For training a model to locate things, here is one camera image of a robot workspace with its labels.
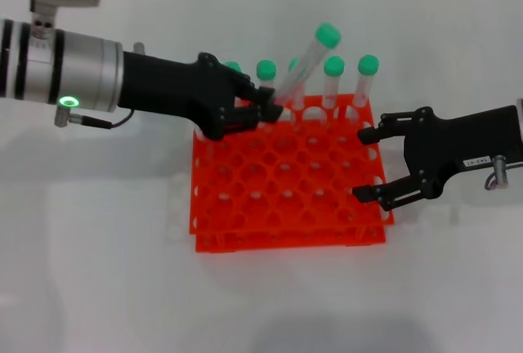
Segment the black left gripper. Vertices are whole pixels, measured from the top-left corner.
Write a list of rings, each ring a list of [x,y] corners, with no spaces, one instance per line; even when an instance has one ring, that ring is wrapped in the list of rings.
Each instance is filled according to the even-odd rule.
[[[184,64],[125,51],[118,107],[186,118],[209,140],[219,141],[276,123],[284,107],[267,105],[274,92],[205,52]],[[235,106],[237,99],[255,105]]]

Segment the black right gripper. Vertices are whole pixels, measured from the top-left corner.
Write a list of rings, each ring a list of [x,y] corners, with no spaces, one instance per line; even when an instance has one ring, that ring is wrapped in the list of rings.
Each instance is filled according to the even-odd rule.
[[[507,164],[522,161],[522,139],[514,105],[460,118],[442,119],[422,107],[385,113],[376,127],[357,132],[363,145],[404,136],[409,176],[379,185],[359,185],[351,193],[360,203],[376,202],[384,211],[441,196],[453,176],[488,168],[502,156]]]

